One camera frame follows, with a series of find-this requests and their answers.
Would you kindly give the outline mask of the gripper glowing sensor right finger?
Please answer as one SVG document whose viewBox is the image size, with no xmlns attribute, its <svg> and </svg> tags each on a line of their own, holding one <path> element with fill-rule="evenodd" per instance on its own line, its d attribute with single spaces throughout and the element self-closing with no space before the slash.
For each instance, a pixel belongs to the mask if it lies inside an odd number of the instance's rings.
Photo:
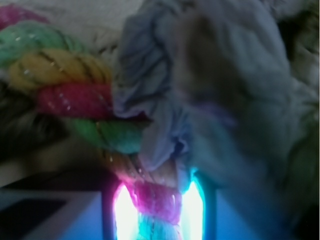
<svg viewBox="0 0 320 240">
<path fill-rule="evenodd" d="M 216 186 L 206 176 L 196 172 L 188 190 L 182 195 L 182 237 L 184 240 L 215 240 L 216 223 Z"/>
</svg>

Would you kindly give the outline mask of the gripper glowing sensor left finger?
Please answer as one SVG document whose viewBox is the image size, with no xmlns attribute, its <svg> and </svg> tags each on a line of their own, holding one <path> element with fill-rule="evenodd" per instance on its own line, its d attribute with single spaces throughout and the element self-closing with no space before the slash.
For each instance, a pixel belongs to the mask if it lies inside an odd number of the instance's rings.
<svg viewBox="0 0 320 240">
<path fill-rule="evenodd" d="M 116 182 L 102 192 L 103 238 L 135 240 L 138 235 L 138 211 L 123 182 Z"/>
</svg>

